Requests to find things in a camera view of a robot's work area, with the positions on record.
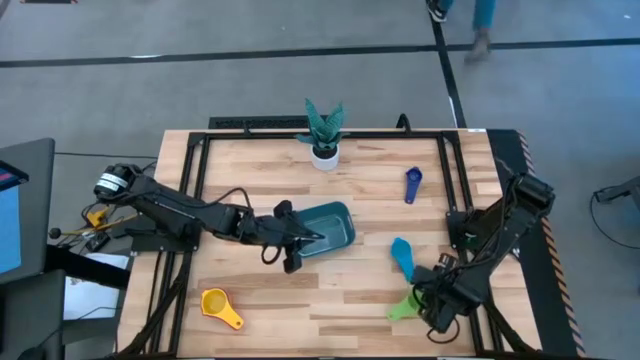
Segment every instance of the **yellow cup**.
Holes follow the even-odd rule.
[[[222,289],[209,289],[202,293],[202,314],[218,318],[235,330],[240,330],[244,320],[231,307],[227,293]]]

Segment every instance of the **white pot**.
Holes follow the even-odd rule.
[[[338,149],[338,151],[336,151],[336,154],[333,155],[333,157],[329,159],[320,159],[313,153],[313,146],[310,146],[309,152],[311,153],[311,162],[313,163],[313,166],[322,171],[335,169],[335,167],[338,166],[338,160],[340,159],[340,145],[336,145],[336,149]]]

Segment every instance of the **gray floor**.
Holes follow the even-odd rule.
[[[449,43],[472,39],[472,11],[470,0],[455,4]],[[495,22],[499,42],[640,37],[640,3],[504,0]],[[12,1],[0,20],[0,60],[433,43],[420,0]],[[522,130],[557,190],[553,230],[587,353],[637,358],[640,251],[598,234],[588,202],[640,175],[640,47],[495,51],[473,67],[463,56],[450,54],[468,125]],[[0,69],[0,146],[52,136],[60,151],[155,155],[164,129],[300,114],[304,97],[326,109],[344,101],[354,127],[390,126],[400,112],[415,127],[454,125],[435,53]],[[117,161],[148,162],[57,156],[52,226],[79,225],[96,177]],[[629,201],[596,214],[640,246]],[[110,339],[69,347],[68,358],[107,353]]]

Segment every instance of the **person's foot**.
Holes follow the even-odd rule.
[[[491,40],[489,39],[489,29],[480,29],[476,31],[476,40],[473,42],[473,48],[465,56],[466,63],[474,63],[486,60],[489,57]]]
[[[429,14],[431,14],[433,21],[439,23],[447,21],[447,12],[438,6],[438,0],[429,0],[427,2],[427,9],[429,10]]]

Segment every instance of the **potted plant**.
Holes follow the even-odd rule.
[[[311,162],[316,169],[329,171],[338,166],[340,157],[340,132],[344,121],[342,103],[338,105],[327,119],[318,115],[311,100],[305,99],[307,117],[309,118],[309,135],[297,134],[296,139],[311,145]]]

